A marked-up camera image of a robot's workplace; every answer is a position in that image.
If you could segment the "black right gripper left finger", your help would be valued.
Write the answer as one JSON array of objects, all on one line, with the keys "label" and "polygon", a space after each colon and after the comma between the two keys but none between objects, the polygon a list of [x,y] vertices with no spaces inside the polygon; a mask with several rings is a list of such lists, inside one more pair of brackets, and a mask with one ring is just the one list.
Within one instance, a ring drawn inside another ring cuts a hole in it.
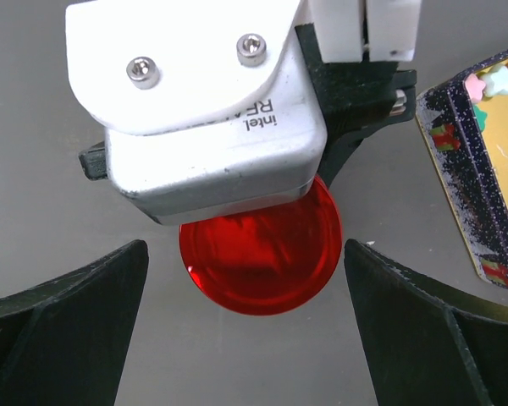
[{"label": "black right gripper left finger", "polygon": [[113,405],[147,270],[134,240],[0,298],[0,405]]}]

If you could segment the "red round lid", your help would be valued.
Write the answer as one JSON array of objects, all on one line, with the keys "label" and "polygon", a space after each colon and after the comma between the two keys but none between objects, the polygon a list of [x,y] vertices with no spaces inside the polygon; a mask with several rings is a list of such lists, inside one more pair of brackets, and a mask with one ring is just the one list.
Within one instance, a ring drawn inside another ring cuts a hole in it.
[{"label": "red round lid", "polygon": [[314,298],[333,276],[342,245],[339,209],[319,177],[294,202],[179,228],[192,282],[243,315],[278,315]]}]

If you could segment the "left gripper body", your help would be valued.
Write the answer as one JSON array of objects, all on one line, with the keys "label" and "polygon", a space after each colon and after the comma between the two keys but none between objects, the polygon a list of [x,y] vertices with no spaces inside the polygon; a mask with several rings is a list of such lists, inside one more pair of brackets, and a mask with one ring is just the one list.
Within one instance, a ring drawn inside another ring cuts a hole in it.
[{"label": "left gripper body", "polygon": [[364,138],[408,120],[415,84],[393,61],[324,62],[313,25],[298,25],[260,99],[178,129],[110,129],[80,162],[120,190],[296,190],[329,181]]}]

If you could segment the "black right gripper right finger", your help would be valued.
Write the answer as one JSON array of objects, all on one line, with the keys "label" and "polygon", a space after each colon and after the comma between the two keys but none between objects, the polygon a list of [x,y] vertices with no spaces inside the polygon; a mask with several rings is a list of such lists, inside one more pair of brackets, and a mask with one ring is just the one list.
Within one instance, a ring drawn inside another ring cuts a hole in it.
[{"label": "black right gripper right finger", "polygon": [[508,306],[354,239],[344,263],[378,404],[508,405]]}]

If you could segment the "speckled tin pastel star candies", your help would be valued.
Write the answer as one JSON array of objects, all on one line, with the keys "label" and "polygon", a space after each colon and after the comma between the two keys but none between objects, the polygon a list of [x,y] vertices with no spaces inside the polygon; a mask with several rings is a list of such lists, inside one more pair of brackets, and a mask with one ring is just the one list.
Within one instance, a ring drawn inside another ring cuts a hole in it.
[{"label": "speckled tin pastel star candies", "polygon": [[476,273],[508,289],[508,49],[420,93],[416,121]]}]

